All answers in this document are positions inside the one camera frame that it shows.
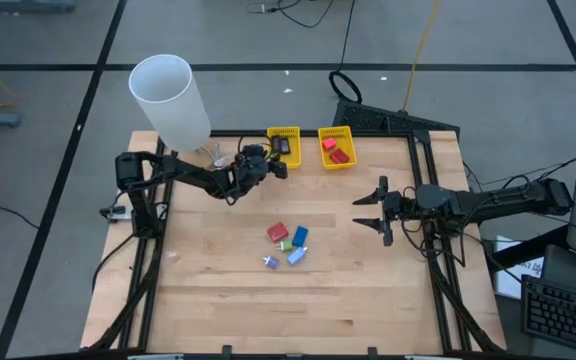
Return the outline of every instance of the yellow bin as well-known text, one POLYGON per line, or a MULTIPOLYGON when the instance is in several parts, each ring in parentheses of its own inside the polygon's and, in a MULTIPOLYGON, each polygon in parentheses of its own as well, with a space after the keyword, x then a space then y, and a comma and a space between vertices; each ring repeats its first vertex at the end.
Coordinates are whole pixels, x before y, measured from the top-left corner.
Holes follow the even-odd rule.
POLYGON ((355 154, 355 145, 352 143, 352 132, 350 126, 334 126, 329 128, 321 128, 319 133, 319 149, 321 150, 321 160, 324 163, 326 170, 345 169, 357 164, 357 155, 355 154), (335 149, 341 149, 350 158, 345 164, 337 164, 330 159, 330 154, 334 151, 327 152, 321 143, 328 139, 334 138, 337 145, 335 149))
POLYGON ((290 154, 281 155, 281 161, 286 163, 288 169, 296 169, 301 165, 301 138, 298 126, 274 127, 266 131, 268 137, 279 135, 288 139, 290 154))

